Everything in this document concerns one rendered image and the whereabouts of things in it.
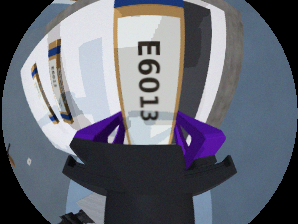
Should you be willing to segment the white welding electrode pack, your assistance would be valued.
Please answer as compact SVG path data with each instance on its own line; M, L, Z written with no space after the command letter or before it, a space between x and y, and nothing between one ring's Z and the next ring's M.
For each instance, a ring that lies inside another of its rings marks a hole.
M49 73L53 94L63 122L73 124L73 118L67 103L63 87L60 61L61 39L49 44Z
M33 82L34 82L37 94L40 98L40 101L41 101L46 113L48 114L48 116L49 116L50 120L53 122L53 124L58 124L60 121L58 120L57 116L55 115L54 111L52 110L52 108L47 100L47 97L44 93L44 90L43 90L43 87L41 85L41 81L39 78L36 63L33 64L32 68L31 68L31 74L32 74L32 78L33 78Z
M171 144L184 66L183 0L115 0L113 47L128 144Z

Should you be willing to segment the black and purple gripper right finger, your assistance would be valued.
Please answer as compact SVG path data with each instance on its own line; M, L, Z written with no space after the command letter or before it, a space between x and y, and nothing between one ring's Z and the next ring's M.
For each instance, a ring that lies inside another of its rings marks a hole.
M189 146L180 125L191 136ZM182 147L187 169L195 159L215 155L226 140L222 130L189 117L180 111L176 116L174 137L175 143Z

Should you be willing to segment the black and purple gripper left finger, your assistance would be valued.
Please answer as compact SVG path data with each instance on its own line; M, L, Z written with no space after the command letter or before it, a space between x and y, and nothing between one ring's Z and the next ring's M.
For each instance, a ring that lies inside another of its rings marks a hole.
M124 144L125 126L121 111L76 132L73 138L88 139L94 142L108 143L108 136L118 127L112 143Z

